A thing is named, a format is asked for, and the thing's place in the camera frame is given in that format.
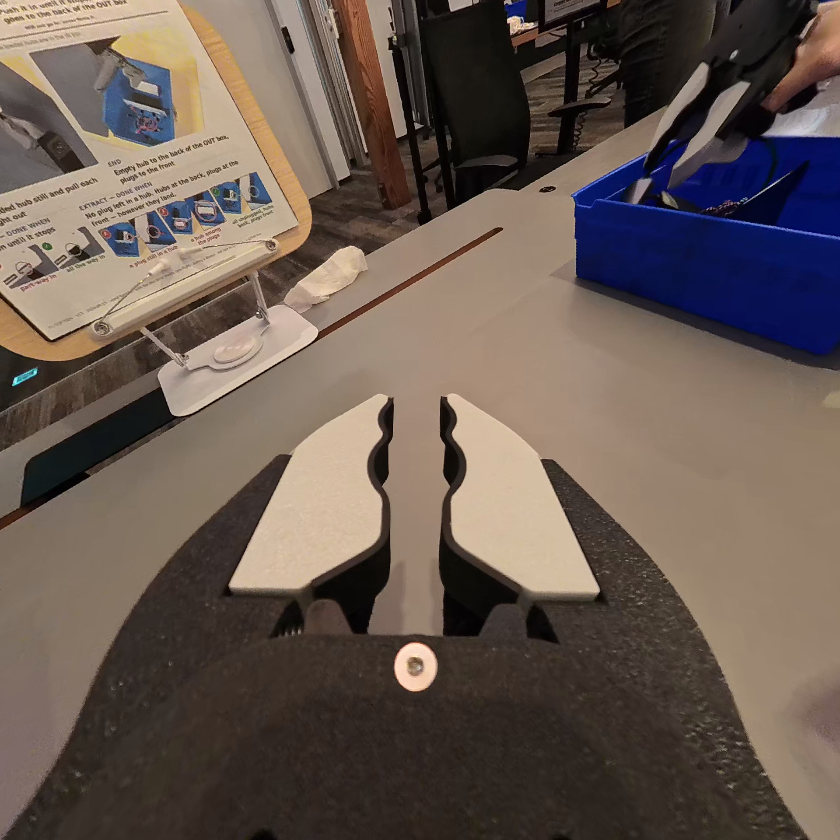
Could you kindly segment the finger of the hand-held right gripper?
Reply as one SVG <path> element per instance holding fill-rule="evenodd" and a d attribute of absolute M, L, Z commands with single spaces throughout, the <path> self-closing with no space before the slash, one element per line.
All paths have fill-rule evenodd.
<path fill-rule="evenodd" d="M 654 132 L 645 157 L 645 172 L 653 172 L 660 165 L 673 142 L 687 143 L 697 134 L 709 108 L 710 76 L 709 63 L 700 62 L 677 91 Z"/>
<path fill-rule="evenodd" d="M 726 125 L 749 89 L 750 82 L 740 80 L 716 97 L 698 132 L 688 141 L 682 155 L 674 163 L 668 179 L 669 188 L 679 186 L 708 163 L 714 154 L 722 151 L 726 144 L 722 132 L 730 131 Z"/>

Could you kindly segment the crumpled white paper towel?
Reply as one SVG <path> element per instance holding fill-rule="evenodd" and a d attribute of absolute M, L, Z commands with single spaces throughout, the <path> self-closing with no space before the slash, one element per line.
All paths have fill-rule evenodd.
<path fill-rule="evenodd" d="M 365 254 L 360 248 L 341 248 L 322 265 L 301 278 L 288 291 L 283 304 L 297 313 L 307 312 L 354 283 L 359 274 L 367 268 Z"/>

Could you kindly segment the person's right hand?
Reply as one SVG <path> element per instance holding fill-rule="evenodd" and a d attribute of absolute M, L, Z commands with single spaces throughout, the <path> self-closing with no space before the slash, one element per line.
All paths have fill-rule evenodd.
<path fill-rule="evenodd" d="M 783 110 L 799 93 L 839 73 L 839 2 L 820 3 L 795 53 L 789 72 L 764 100 L 770 112 Z"/>

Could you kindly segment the dark slim divider panel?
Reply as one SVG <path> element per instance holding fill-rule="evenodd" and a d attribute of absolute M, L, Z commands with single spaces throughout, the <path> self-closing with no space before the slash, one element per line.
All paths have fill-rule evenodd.
<path fill-rule="evenodd" d="M 751 224 L 775 225 L 791 195 L 802 183 L 810 168 L 804 161 L 760 192 L 740 201 L 726 201 L 700 211 L 701 215 L 729 218 Z"/>

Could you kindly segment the blue plastic bin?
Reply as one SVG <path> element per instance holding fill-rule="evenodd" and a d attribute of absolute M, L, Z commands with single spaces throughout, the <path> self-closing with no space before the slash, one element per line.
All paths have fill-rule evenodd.
<path fill-rule="evenodd" d="M 839 141 L 751 142 L 734 162 L 706 164 L 657 192 L 700 210 L 754 196 L 804 161 L 810 168 L 775 225 L 621 202 L 643 174 L 639 157 L 576 191 L 576 274 L 583 280 L 814 354 L 838 347 Z"/>

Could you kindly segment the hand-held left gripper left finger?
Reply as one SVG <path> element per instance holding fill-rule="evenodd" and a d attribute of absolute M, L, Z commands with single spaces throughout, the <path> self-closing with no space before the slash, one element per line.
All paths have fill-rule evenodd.
<path fill-rule="evenodd" d="M 386 477 L 393 399 L 376 394 L 294 448 L 230 578 L 231 595 L 319 597 L 390 537 Z"/>

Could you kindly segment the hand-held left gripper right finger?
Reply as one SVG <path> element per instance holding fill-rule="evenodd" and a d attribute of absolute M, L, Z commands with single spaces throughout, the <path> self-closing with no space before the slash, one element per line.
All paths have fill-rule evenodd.
<path fill-rule="evenodd" d="M 440 401 L 441 581 L 463 604 L 593 602 L 601 593 L 539 454 L 457 394 Z"/>

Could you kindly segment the black flat panel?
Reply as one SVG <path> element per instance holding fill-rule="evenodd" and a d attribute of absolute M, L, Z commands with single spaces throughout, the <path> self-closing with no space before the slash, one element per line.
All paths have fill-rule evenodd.
<path fill-rule="evenodd" d="M 156 388 L 31 458 L 23 474 L 20 506 L 70 487 L 89 469 L 137 444 L 174 419 Z"/>

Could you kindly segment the wooden post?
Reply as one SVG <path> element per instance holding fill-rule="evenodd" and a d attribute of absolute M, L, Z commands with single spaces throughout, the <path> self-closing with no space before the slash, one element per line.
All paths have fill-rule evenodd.
<path fill-rule="evenodd" d="M 336 1 L 333 6 L 341 28 L 339 47 L 377 192 L 384 208 L 397 209 L 409 204 L 412 197 L 397 144 L 368 5 L 365 1 Z"/>

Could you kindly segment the black office chair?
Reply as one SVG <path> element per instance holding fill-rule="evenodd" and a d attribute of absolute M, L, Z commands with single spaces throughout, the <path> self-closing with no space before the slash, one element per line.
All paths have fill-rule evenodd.
<path fill-rule="evenodd" d="M 419 22 L 423 65 L 448 147 L 456 207 L 523 169 L 529 157 L 529 99 L 503 2 L 477 2 Z"/>
<path fill-rule="evenodd" d="M 569 101 L 547 113 L 550 119 L 560 121 L 556 145 L 557 155 L 572 154 L 580 141 L 579 122 L 594 110 L 601 110 L 612 103 L 612 98 L 595 95 L 590 98 Z"/>

